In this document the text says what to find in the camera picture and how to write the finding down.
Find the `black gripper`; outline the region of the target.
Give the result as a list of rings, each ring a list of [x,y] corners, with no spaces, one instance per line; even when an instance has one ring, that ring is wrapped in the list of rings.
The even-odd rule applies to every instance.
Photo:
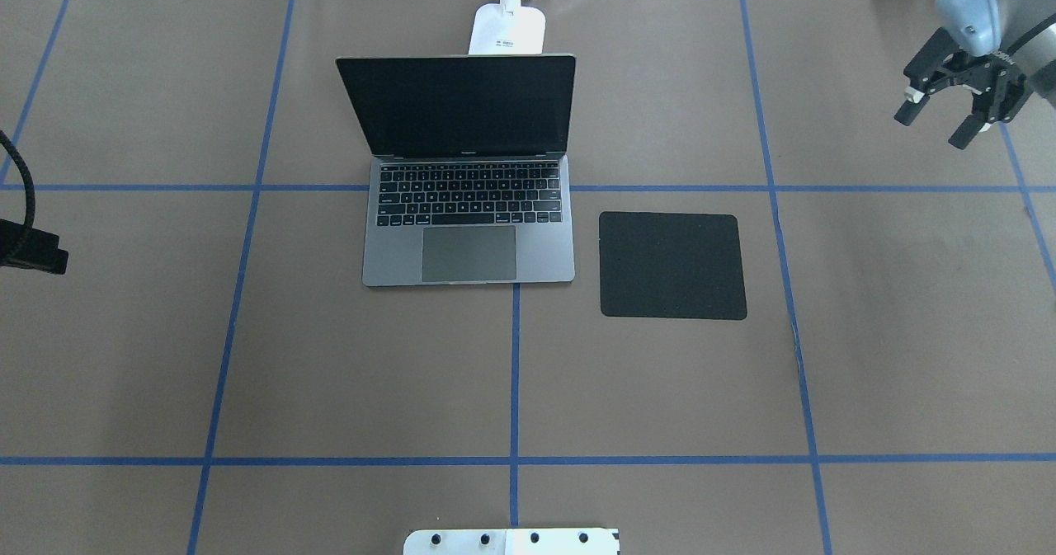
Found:
[[[939,28],[917,51],[905,66],[908,89],[894,113],[899,125],[912,126],[931,97],[950,87],[973,92],[969,115],[955,128],[948,143],[965,150],[991,123],[1011,120],[1032,96],[1025,74],[1011,56],[998,52],[973,56],[955,43],[950,34]]]

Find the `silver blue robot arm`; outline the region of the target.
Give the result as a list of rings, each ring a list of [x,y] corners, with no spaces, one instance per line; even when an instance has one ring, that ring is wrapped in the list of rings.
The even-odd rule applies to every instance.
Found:
[[[967,88],[972,111],[948,139],[963,150],[1015,119],[1033,94],[1053,106],[1055,0],[936,0],[936,13],[942,26],[903,70],[898,123],[912,125],[937,92]]]

